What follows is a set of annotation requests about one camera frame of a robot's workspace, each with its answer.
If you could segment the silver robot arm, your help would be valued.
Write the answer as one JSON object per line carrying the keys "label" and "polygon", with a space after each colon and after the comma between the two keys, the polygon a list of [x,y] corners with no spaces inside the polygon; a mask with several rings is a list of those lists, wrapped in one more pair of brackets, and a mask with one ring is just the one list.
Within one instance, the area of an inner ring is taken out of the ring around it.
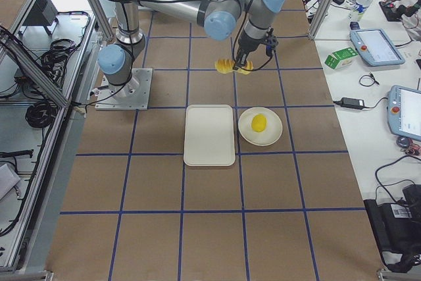
{"label": "silver robot arm", "polygon": [[235,30],[240,17],[244,18],[236,37],[237,49],[231,59],[216,61],[215,68],[223,74],[238,72],[249,74],[256,69],[248,56],[260,45],[266,47],[266,56],[272,58],[278,44],[272,24],[285,0],[109,0],[120,5],[116,12],[120,24],[119,38],[126,36],[134,43],[139,26],[129,18],[129,6],[143,6],[154,11],[186,20],[204,28],[208,37],[223,41]]}

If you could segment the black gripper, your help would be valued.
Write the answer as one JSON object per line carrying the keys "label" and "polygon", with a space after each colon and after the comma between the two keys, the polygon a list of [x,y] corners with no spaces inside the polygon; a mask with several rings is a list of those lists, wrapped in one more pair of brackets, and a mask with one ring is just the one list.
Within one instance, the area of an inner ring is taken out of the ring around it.
{"label": "black gripper", "polygon": [[249,54],[256,51],[260,45],[263,45],[268,60],[261,67],[265,67],[273,59],[276,47],[278,46],[278,40],[273,35],[273,30],[273,28],[269,28],[263,35],[263,38],[260,39],[250,37],[245,30],[238,32],[233,46],[233,60],[235,64],[244,66],[248,61]]}

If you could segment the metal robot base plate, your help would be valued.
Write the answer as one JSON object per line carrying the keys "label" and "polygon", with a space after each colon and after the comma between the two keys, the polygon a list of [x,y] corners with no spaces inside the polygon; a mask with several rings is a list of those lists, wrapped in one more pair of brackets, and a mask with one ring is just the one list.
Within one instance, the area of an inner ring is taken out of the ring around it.
{"label": "metal robot base plate", "polygon": [[103,75],[102,86],[97,94],[100,102],[95,104],[97,111],[147,110],[153,77],[152,68],[133,68],[131,80],[122,88],[109,85]]}

